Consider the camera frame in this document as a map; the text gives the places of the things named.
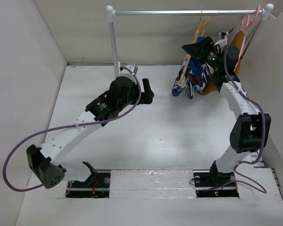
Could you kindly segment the white clothes rack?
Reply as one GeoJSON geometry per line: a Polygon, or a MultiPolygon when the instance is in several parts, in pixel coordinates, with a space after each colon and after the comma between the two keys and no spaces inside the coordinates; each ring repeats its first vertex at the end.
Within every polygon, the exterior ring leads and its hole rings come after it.
{"type": "Polygon", "coordinates": [[[265,21],[268,19],[274,5],[272,3],[266,4],[256,10],[144,10],[144,11],[116,11],[110,5],[106,6],[106,13],[108,18],[109,34],[111,41],[111,49],[113,56],[113,65],[115,76],[120,75],[120,65],[117,56],[117,45],[115,39],[114,20],[116,16],[224,16],[224,15],[255,15],[261,16],[258,25],[254,28],[247,45],[242,49],[243,55],[246,54],[253,41],[256,39],[258,32],[262,28],[265,21]]]}

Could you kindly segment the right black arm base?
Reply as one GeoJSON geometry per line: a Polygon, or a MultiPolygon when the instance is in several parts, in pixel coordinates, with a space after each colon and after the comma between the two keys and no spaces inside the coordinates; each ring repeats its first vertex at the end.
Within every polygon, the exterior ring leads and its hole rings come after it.
{"type": "Polygon", "coordinates": [[[236,183],[230,183],[232,180],[235,180],[233,172],[213,176],[209,170],[193,170],[190,185],[195,187],[197,198],[239,198],[236,183]]]}

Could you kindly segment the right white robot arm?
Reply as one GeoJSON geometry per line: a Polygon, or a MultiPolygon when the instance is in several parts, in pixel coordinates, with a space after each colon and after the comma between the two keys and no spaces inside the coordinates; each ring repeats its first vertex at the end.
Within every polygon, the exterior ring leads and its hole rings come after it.
{"type": "Polygon", "coordinates": [[[262,152],[266,146],[271,125],[271,116],[247,97],[235,72],[239,60],[239,50],[227,45],[220,52],[210,37],[194,44],[182,46],[197,63],[208,64],[214,70],[214,85],[227,100],[236,122],[230,133],[230,145],[225,153],[210,167],[208,179],[213,185],[228,180],[234,167],[245,162],[251,153],[262,152]]]}

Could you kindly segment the pink hanger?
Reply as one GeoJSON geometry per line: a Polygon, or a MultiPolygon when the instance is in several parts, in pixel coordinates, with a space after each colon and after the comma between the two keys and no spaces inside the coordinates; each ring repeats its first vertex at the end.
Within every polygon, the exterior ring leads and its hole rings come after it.
{"type": "Polygon", "coordinates": [[[236,33],[232,44],[240,51],[239,52],[239,59],[238,62],[235,66],[235,73],[238,75],[240,66],[241,66],[241,61],[242,61],[242,52],[244,49],[245,41],[246,41],[246,34],[248,29],[254,24],[256,21],[259,11],[261,10],[261,6],[258,5],[256,13],[252,19],[250,19],[250,15],[244,15],[242,16],[241,24],[240,24],[240,30],[236,33]]]}

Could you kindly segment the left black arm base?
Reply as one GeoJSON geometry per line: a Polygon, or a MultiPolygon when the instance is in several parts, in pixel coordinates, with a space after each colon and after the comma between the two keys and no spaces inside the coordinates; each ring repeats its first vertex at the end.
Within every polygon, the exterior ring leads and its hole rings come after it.
{"type": "Polygon", "coordinates": [[[70,181],[67,184],[67,198],[108,198],[110,191],[110,171],[98,172],[96,178],[87,185],[85,182],[70,181]]]}

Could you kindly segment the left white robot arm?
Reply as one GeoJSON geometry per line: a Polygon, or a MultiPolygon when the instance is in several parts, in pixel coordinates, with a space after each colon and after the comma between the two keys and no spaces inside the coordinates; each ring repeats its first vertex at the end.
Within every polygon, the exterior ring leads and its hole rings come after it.
{"type": "Polygon", "coordinates": [[[91,133],[117,118],[129,105],[151,104],[154,93],[147,78],[142,80],[144,91],[131,79],[117,77],[107,91],[90,102],[73,126],[64,129],[51,141],[40,146],[31,145],[26,150],[29,168],[43,187],[50,189],[69,173],[62,160],[91,133]]]}

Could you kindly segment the blue white red patterned trousers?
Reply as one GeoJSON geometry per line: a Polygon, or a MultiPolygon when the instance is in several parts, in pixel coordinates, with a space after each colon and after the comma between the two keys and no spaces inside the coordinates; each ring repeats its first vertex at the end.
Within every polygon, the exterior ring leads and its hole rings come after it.
{"type": "Polygon", "coordinates": [[[185,90],[187,90],[188,98],[193,99],[195,93],[201,95],[204,94],[204,88],[210,81],[214,70],[208,64],[200,65],[193,59],[190,59],[185,75],[181,80],[181,75],[187,63],[188,57],[189,55],[185,56],[178,76],[175,79],[172,87],[172,95],[177,97],[180,96],[185,90]]]}

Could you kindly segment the brown trousers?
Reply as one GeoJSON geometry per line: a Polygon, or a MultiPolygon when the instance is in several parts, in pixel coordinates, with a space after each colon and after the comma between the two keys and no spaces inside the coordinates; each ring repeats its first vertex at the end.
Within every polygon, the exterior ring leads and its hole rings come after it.
{"type": "Polygon", "coordinates": [[[238,73],[241,64],[241,50],[243,49],[244,43],[244,32],[237,32],[231,44],[224,48],[221,54],[220,66],[214,70],[210,81],[202,91],[203,95],[208,95],[213,91],[219,91],[221,89],[222,82],[229,81],[225,72],[226,69],[234,81],[240,81],[238,79],[238,73]]]}

